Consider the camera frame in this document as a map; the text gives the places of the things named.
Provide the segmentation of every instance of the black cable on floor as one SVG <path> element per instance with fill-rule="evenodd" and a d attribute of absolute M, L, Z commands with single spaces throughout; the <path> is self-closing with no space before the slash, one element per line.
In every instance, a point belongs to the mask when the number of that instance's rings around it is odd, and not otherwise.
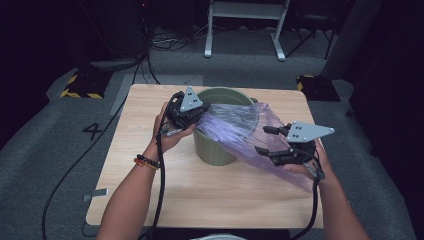
<path fill-rule="evenodd" d="M 137 75 L 137 71 L 138 71 L 140 65 L 141 65 L 141 62 L 137 65 L 137 68 L 135 69 L 134 76 L 133 76 L 133 81 L 132 81 L 131 85 L 133 85 L 134 82 L 135 82 L 135 77 Z M 55 195 L 55 193 L 59 189 L 59 187 L 62 185 L 62 183 L 66 179 L 66 177 L 69 175 L 69 173 L 74 169 L 74 167 L 79 162 L 81 162 L 81 160 L 87 155 L 87 153 L 90 152 L 90 150 L 96 145 L 96 143 L 100 140 L 100 138 L 105 134 L 106 130 L 110 127 L 110 125 L 112 124 L 113 120 L 116 118 L 116 116 L 118 115 L 119 111 L 124 106 L 124 103 L 126 102 L 127 97 L 128 96 L 126 96 L 125 99 L 124 99 L 124 101 L 122 101 L 122 103 L 119 106 L 118 110 L 116 110 L 115 114 L 109 120 L 109 122 L 107 123 L 106 127 L 100 133 L 99 137 L 96 138 L 94 140 L 94 142 L 88 147 L 88 149 L 85 150 L 84 153 L 72 164 L 72 166 L 66 171 L 66 173 L 62 176 L 62 178 L 59 180 L 59 182 L 54 187 L 52 193 L 49 196 L 49 199 L 47 200 L 46 204 L 44 205 L 43 216 L 42 216 L 42 221 L 41 221 L 41 231 L 42 231 L 42 235 L 43 235 L 43 240 L 46 240 L 47 239 L 47 234 L 46 234 L 46 216 L 47 216 L 47 210 L 48 210 L 48 208 L 50 206 L 50 202 L 53 199 L 53 196 Z"/>

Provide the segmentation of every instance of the wooden table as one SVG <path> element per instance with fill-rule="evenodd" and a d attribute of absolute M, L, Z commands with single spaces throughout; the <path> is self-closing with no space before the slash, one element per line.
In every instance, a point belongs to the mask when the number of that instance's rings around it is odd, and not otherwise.
<path fill-rule="evenodd" d="M 96 189 L 109 195 L 94 197 L 87 223 L 99 225 L 113 191 L 133 167 L 152 135 L 155 116 L 163 103 L 186 86 L 136 84 L 130 89 L 121 119 Z M 197 92 L 205 87 L 193 86 Z M 283 123 L 313 123 L 300 91 L 238 88 L 267 102 Z M 186 137 L 165 153 L 166 188 L 158 226 L 184 228 L 304 228 L 312 212 L 312 194 L 241 160 L 222 167 L 204 163 Z M 145 226 L 153 223 L 159 195 L 160 172 L 153 183 Z M 315 228 L 322 228 L 319 203 Z"/>

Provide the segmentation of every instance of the black floor mat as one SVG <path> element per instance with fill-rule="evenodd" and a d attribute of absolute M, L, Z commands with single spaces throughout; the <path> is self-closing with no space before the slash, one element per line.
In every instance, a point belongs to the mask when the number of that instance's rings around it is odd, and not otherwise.
<path fill-rule="evenodd" d="M 340 97 L 331 80 L 322 76 L 301 75 L 296 79 L 297 88 L 308 101 L 340 102 Z"/>

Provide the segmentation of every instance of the black cable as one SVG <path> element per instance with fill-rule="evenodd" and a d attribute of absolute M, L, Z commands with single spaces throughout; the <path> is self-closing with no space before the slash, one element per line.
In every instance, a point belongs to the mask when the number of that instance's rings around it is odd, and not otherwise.
<path fill-rule="evenodd" d="M 156 78 L 155 68 L 153 67 L 152 63 L 150 62 L 150 55 L 147 54 L 146 58 L 147 58 L 147 64 L 149 66 L 150 74 L 152 75 L 153 79 L 155 79 L 156 84 L 161 85 L 159 80 Z"/>
<path fill-rule="evenodd" d="M 159 124 L 159 129 L 156 135 L 156 141 L 158 146 L 158 155 L 159 155 L 159 162 L 160 162 L 160 190 L 159 190 L 159 198 L 158 198 L 158 205 L 156 208 L 155 218 L 153 220 L 153 224 L 151 228 L 149 228 L 149 237 L 155 239 L 155 233 L 156 233 L 156 227 L 159 221 L 160 212 L 162 210 L 162 202 L 163 202 L 163 196 L 165 193 L 165 161 L 163 159 L 163 150 L 162 150 L 162 128 L 165 125 L 165 118 L 167 113 L 169 112 L 169 106 L 174 101 L 175 98 L 177 98 L 179 93 L 175 93 L 172 95 L 171 99 L 169 100 L 168 104 L 166 105 L 165 111 L 163 112 L 162 119 Z"/>
<path fill-rule="evenodd" d="M 312 226 L 315 223 L 315 219 L 317 217 L 317 209 L 318 209 L 318 181 L 314 181 L 314 184 L 312 186 L 312 191 L 313 191 L 313 203 L 312 203 L 312 215 L 311 215 L 311 219 L 309 220 L 309 224 L 306 226 L 305 229 L 303 229 L 301 232 L 299 232 L 298 234 L 296 234 L 294 237 L 290 238 L 290 239 L 299 239 L 300 237 L 304 236 L 307 232 L 309 232 L 309 230 L 312 229 Z"/>
<path fill-rule="evenodd" d="M 308 152 L 302 151 L 302 150 L 298 150 L 299 153 L 305 154 L 307 156 L 310 156 L 313 160 L 315 160 L 315 162 L 317 163 L 318 167 L 321 170 L 321 163 L 319 160 L 319 154 L 318 151 L 315 149 L 315 152 L 317 153 L 317 157 L 315 157 L 313 154 L 309 154 Z M 315 223 L 315 219 L 317 217 L 317 209 L 318 209 L 318 184 L 320 182 L 321 179 L 319 179 L 318 177 L 314 176 L 314 183 L 312 185 L 312 194 L 313 194 L 313 200 L 312 200 L 312 214 L 311 214 L 311 218 L 309 220 L 308 225 L 298 234 L 296 234 L 293 238 L 290 239 L 299 239 L 300 237 L 304 236 L 307 232 L 309 232 L 312 229 L 312 226 Z"/>
<path fill-rule="evenodd" d="M 133 77 L 133 81 L 132 81 L 131 85 L 133 85 L 134 82 L 135 82 L 135 77 L 137 75 L 137 71 L 138 71 L 138 68 L 139 67 L 140 67 L 140 63 L 138 64 L 137 68 L 135 69 L 134 77 Z M 62 178 L 59 180 L 59 182 L 56 184 L 56 186 L 54 187 L 53 191 L 51 192 L 51 194 L 49 196 L 49 199 L 47 200 L 46 204 L 44 205 L 43 216 L 42 216 L 42 221 L 41 221 L 41 231 L 42 231 L 42 235 L 43 235 L 43 239 L 44 240 L 47 239 L 47 235 L 46 235 L 46 216 L 47 216 L 47 210 L 49 208 L 49 205 L 50 205 L 51 200 L 53 199 L 54 194 L 59 189 L 60 185 L 62 185 L 63 181 L 68 176 L 68 174 L 74 169 L 74 167 L 79 162 L 81 162 L 81 160 L 87 155 L 87 153 L 96 145 L 96 143 L 100 140 L 100 138 L 105 134 L 106 130 L 110 127 L 110 125 L 112 124 L 113 120 L 116 118 L 116 116 L 118 115 L 119 111 L 124 106 L 124 103 L 127 101 L 127 97 L 128 97 L 128 95 L 125 97 L 124 101 L 122 101 L 122 103 L 119 106 L 118 110 L 116 110 L 115 114 L 109 120 L 109 122 L 107 123 L 106 127 L 100 133 L 99 137 L 97 137 L 94 140 L 94 142 L 88 147 L 88 149 L 85 150 L 85 152 L 72 164 L 72 166 L 66 171 L 66 173 L 62 176 Z"/>

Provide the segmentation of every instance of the metal stand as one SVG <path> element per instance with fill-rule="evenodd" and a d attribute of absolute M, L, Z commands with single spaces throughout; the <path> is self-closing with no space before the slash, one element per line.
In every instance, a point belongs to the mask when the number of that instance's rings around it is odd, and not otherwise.
<path fill-rule="evenodd" d="M 271 40 L 274 44 L 278 60 L 284 61 L 286 57 L 284 56 L 283 49 L 281 48 L 279 37 L 284 19 L 286 18 L 289 3 L 290 0 L 284 0 L 283 4 L 232 3 L 210 0 L 205 57 L 209 58 L 212 56 L 213 17 L 235 17 L 278 20 L 277 31 L 275 33 L 271 33 Z"/>

